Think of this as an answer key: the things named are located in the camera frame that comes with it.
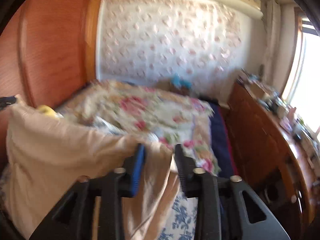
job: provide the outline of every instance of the window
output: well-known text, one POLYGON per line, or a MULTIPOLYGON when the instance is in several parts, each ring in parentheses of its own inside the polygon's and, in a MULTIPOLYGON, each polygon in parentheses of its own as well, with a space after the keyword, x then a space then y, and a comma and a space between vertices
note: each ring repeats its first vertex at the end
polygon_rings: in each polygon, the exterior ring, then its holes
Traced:
POLYGON ((282 98, 297 108, 305 126, 320 139, 320 37, 309 19, 297 17, 297 46, 282 98))

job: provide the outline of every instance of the wallpaper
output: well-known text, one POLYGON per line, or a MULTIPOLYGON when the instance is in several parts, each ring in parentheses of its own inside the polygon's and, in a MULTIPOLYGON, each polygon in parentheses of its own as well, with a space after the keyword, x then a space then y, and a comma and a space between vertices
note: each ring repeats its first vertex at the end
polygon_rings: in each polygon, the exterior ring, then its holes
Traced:
POLYGON ((188 0, 105 0, 100 79, 156 83, 174 74, 197 93, 219 97, 241 44, 235 13, 188 0))

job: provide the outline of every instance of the wooden bed frame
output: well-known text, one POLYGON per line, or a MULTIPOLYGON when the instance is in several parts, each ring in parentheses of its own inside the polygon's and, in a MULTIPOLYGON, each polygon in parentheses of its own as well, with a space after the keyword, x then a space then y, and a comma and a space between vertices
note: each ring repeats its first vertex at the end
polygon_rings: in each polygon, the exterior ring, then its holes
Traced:
MULTIPOLYGON (((0 36, 0 97, 57 107, 95 79, 101 0, 26 0, 0 36)), ((8 110, 0 112, 0 173, 8 110)))

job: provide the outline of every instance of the navy blue blanket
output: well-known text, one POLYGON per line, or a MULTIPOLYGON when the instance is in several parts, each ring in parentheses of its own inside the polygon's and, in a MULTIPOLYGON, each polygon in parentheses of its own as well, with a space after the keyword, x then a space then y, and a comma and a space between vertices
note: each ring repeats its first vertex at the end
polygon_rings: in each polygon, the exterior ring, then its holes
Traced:
POLYGON ((214 155, 217 157, 218 164, 221 168, 218 176, 230 178, 235 175, 234 161, 231 155, 231 146, 228 139, 226 126, 221 115, 220 106, 209 103, 214 110, 214 116, 211 121, 211 147, 214 155))

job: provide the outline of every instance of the beige cloth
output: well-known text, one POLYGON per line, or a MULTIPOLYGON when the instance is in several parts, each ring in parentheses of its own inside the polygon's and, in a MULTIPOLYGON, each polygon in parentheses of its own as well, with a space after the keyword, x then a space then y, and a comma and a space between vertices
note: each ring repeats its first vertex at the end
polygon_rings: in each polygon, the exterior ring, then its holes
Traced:
MULTIPOLYGON (((45 116, 23 104, 11 107, 7 153, 11 177, 5 206, 28 239, 80 175, 103 176, 122 165, 139 143, 134 136, 105 135, 96 129, 45 116)), ((147 158, 135 198, 123 199, 126 239, 156 239, 179 190, 170 171, 172 152, 144 143, 147 158)))

